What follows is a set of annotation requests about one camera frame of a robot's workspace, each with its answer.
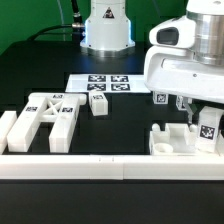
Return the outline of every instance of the black tabletop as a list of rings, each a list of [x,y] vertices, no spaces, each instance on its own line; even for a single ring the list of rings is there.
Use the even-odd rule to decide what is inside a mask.
[[[32,92],[65,92],[69,74],[143,74],[145,51],[122,58],[80,53],[72,42],[18,42],[0,56],[0,112],[19,113]],[[187,121],[175,97],[154,105],[152,94],[105,94],[108,116],[80,108],[69,155],[149,154],[153,123]],[[42,124],[27,154],[50,154],[52,126]],[[215,181],[1,180],[1,223],[224,223],[224,184]]]

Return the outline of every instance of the white rectangular block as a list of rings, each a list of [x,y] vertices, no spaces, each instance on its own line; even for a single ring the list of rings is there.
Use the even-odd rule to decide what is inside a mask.
[[[103,92],[89,92],[89,105],[93,112],[93,116],[108,115],[108,101]]]
[[[75,130],[79,113],[79,95],[65,97],[51,134],[50,152],[67,153]]]
[[[47,108],[45,97],[33,97],[7,136],[10,152],[27,152],[40,126],[39,116]]]
[[[212,107],[204,107],[199,113],[198,134],[196,148],[201,151],[214,152],[219,135],[219,123],[223,110]]]
[[[177,106],[177,109],[180,110],[180,111],[185,111],[186,110],[186,108],[184,106],[184,99],[183,99],[182,96],[177,96],[176,106]]]
[[[16,111],[5,111],[0,119],[0,154],[7,145],[7,135],[17,120]]]

